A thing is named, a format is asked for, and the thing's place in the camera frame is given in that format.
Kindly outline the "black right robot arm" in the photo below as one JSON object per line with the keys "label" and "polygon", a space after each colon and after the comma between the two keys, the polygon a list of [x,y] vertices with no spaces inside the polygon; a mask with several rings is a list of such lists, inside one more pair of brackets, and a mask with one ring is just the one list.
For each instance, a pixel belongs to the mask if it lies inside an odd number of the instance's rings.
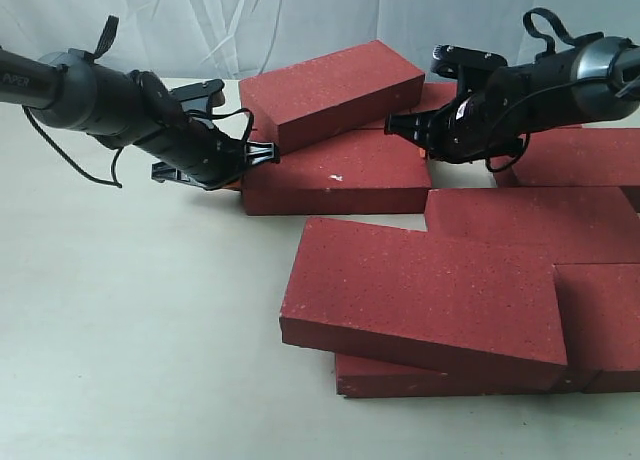
{"label": "black right robot arm", "polygon": [[450,164],[518,161],[534,133],[617,121],[639,108],[639,47],[622,37],[595,38],[517,66],[495,53],[438,45],[431,70],[455,80],[454,99],[390,115],[384,132]]}

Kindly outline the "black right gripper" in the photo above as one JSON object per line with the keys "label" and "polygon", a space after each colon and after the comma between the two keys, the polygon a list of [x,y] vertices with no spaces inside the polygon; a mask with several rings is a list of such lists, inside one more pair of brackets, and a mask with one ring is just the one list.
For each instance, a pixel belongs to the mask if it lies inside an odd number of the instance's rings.
{"label": "black right gripper", "polygon": [[422,159],[450,164],[523,154],[517,133],[501,133],[495,126],[501,110],[482,92],[459,95],[436,110],[387,117],[384,133],[397,135],[421,148]]}

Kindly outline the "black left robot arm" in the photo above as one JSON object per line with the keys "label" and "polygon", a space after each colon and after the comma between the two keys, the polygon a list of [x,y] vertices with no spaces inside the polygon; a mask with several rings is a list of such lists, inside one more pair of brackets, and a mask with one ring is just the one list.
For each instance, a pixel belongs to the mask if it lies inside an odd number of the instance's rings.
{"label": "black left robot arm", "polygon": [[219,127],[214,108],[224,104],[220,79],[168,89],[151,71],[116,71],[82,50],[54,52],[34,61],[1,53],[1,100],[22,106],[38,131],[82,132],[122,153],[134,146],[156,158],[154,181],[227,188],[249,170],[280,160],[274,143],[250,138],[254,115],[233,138]]}

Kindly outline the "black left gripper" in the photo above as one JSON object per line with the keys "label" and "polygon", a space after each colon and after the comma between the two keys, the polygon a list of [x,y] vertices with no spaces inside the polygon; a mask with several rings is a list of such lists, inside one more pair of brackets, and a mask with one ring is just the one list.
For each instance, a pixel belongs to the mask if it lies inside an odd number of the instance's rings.
{"label": "black left gripper", "polygon": [[240,137],[233,138],[196,119],[184,127],[164,127],[135,146],[158,160],[152,167],[152,178],[158,182],[173,178],[189,180],[204,190],[240,191],[240,179],[247,172],[279,162],[276,144],[251,138],[253,126],[248,119]]}

